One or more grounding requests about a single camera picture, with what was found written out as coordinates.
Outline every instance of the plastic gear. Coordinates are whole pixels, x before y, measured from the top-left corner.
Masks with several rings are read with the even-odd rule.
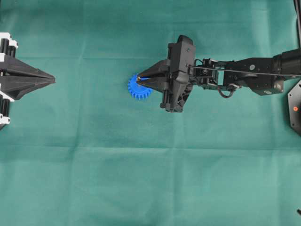
[[[146,99],[152,93],[153,90],[151,88],[139,85],[136,82],[137,76],[138,73],[134,74],[133,77],[128,81],[127,89],[132,97],[136,98],[137,100],[143,100]]]

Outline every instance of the robotic arm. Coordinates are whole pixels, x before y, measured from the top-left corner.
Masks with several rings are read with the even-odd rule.
[[[10,124],[10,102],[55,82],[55,78],[15,58],[18,44],[0,33],[0,130]]]
[[[218,83],[219,71],[224,71],[223,84]],[[241,87],[249,87],[263,96],[283,93],[284,81],[300,76],[300,49],[272,58],[228,62],[199,60],[195,59],[193,41],[180,35],[176,43],[168,45],[167,59],[141,72],[137,83],[162,93],[161,108],[180,113],[195,85],[216,90],[224,98],[231,97]]]

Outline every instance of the teal fabric surface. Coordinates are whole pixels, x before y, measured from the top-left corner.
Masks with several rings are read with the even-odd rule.
[[[297,81],[266,97],[195,87],[181,114],[127,92],[179,34],[197,58],[297,48],[292,0],[3,0],[0,26],[56,77],[0,132],[1,226],[300,225]]]

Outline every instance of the bolt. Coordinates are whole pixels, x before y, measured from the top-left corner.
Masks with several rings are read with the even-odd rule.
[[[250,65],[250,71],[255,69],[255,65]]]

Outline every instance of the black cable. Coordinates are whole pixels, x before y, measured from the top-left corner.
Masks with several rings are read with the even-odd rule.
[[[301,77],[301,75],[298,75],[298,74],[274,74],[274,73],[245,72],[245,71],[237,71],[237,70],[231,70],[231,69],[210,68],[210,67],[191,66],[191,65],[189,65],[188,67],[207,69],[207,70],[211,70],[211,71],[235,72],[235,73],[245,73],[245,74],[260,74],[260,75],[274,75],[274,76],[283,76],[283,77]]]
[[[219,93],[223,98],[230,98],[230,97],[233,96],[233,94],[234,94],[234,92],[235,92],[235,89],[231,89],[231,90],[230,90],[230,94],[227,96],[227,95],[225,95],[225,94],[222,93],[222,91],[221,91],[220,88],[218,88],[217,90],[218,90],[218,93]]]

